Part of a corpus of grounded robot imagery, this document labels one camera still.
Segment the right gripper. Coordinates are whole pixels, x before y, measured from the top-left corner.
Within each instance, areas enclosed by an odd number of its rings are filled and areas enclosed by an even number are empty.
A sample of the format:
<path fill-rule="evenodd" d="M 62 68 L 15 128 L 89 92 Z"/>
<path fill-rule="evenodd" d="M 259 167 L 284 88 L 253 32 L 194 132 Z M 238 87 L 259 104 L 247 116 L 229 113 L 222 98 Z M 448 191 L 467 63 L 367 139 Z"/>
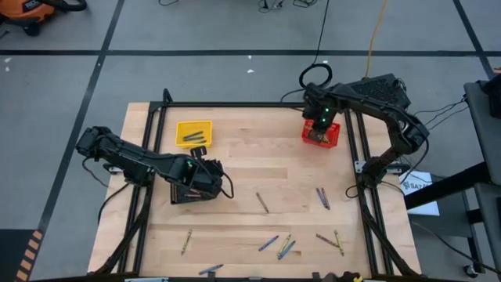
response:
<path fill-rule="evenodd" d="M 334 109 L 335 104 L 330 97 L 314 94 L 304 94 L 303 99 L 305 102 L 303 118 L 313 121 L 309 138 L 320 139 L 320 134 L 325 135 L 328 132 L 337 114 Z"/>

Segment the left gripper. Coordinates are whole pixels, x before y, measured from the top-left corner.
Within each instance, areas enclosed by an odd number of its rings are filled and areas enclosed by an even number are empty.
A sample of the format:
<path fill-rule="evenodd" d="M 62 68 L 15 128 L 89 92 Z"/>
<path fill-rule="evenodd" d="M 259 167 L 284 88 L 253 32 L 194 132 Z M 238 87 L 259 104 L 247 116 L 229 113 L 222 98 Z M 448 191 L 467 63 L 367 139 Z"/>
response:
<path fill-rule="evenodd" d="M 190 150 L 190 153 L 192 157 L 199 155 L 202 157 L 207 154 L 207 148 L 205 146 L 195 147 Z M 219 194 L 222 190 L 222 163 L 216 159 L 199 160 L 195 158 L 192 158 L 190 163 L 196 168 L 190 188 L 203 193 Z"/>

